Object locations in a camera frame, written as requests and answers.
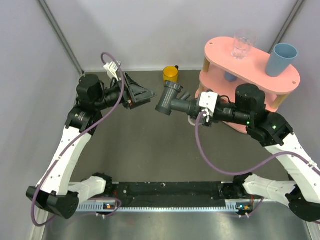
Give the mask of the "grey plastic pipe fitting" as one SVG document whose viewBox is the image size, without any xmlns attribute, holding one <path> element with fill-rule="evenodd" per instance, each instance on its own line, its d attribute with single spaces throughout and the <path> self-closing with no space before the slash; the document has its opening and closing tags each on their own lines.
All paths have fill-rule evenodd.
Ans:
<svg viewBox="0 0 320 240">
<path fill-rule="evenodd" d="M 201 107 L 197 105 L 197 99 L 188 100 L 191 96 L 189 92 L 185 92 L 180 98 L 178 94 L 183 87 L 172 81 L 164 82 L 164 90 L 155 110 L 170 116 L 172 111 L 186 113 L 190 117 L 197 117 L 201 112 Z"/>
</svg>

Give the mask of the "clear trap with grey nut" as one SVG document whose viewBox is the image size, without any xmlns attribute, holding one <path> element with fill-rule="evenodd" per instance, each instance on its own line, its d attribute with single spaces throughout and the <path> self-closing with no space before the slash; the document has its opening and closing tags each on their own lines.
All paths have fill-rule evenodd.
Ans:
<svg viewBox="0 0 320 240">
<path fill-rule="evenodd" d="M 193 126 L 193 127 L 195 127 L 195 126 L 198 126 L 199 125 L 199 123 L 197 123 L 197 118 L 196 117 L 193 117 L 193 116 L 187 116 L 187 120 L 188 120 L 188 123 L 191 125 L 191 126 Z"/>
</svg>

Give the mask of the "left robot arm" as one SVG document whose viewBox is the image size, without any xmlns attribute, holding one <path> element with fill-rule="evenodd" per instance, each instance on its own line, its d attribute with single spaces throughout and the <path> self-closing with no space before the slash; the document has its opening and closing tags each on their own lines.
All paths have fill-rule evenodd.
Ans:
<svg viewBox="0 0 320 240">
<path fill-rule="evenodd" d="M 29 186 L 26 197 L 32 208 L 70 219 L 79 205 L 92 197 L 109 198 L 114 191 L 112 178 L 95 173 L 89 179 L 70 185 L 80 155 L 104 116 L 102 110 L 116 103 L 134 109 L 151 102 L 156 93 L 135 82 L 127 73 L 124 80 L 112 78 L 110 87 L 96 74 L 79 79 L 76 105 L 68 113 L 60 144 L 50 166 L 36 186 Z"/>
</svg>

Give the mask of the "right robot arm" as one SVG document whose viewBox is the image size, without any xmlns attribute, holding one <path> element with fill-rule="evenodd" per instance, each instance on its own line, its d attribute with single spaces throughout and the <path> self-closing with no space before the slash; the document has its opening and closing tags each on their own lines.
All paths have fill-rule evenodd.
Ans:
<svg viewBox="0 0 320 240">
<path fill-rule="evenodd" d="M 235 102 L 211 90 L 191 101 L 187 111 L 195 119 L 195 127 L 213 122 L 243 125 L 247 134 L 265 148 L 271 156 L 244 172 L 228 172 L 214 166 L 207 158 L 199 135 L 196 144 L 206 163 L 219 173 L 233 176 L 233 192 L 239 198 L 256 195 L 288 207 L 306 222 L 320 222 L 320 169 L 300 144 L 287 120 L 266 109 L 265 93 L 253 84 L 236 88 Z M 289 181 L 266 179 L 254 171 L 277 159 L 292 178 Z"/>
</svg>

